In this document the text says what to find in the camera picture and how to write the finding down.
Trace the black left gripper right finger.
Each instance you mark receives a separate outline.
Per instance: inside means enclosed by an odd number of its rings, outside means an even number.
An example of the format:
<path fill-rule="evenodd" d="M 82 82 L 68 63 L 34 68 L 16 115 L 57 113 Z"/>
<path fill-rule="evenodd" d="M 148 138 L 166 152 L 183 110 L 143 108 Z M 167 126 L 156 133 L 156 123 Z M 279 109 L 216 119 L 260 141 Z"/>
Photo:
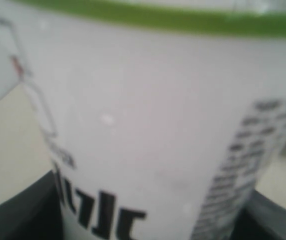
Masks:
<path fill-rule="evenodd" d="M 236 240 L 286 240 L 286 209 L 255 191 L 235 224 Z"/>

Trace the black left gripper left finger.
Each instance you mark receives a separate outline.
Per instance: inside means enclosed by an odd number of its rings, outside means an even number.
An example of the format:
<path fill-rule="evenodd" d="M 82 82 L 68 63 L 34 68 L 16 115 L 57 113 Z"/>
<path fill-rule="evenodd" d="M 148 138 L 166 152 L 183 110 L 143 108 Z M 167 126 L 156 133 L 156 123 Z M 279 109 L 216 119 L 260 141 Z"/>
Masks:
<path fill-rule="evenodd" d="M 0 204 L 0 240 L 62 240 L 57 176 L 52 171 Z"/>

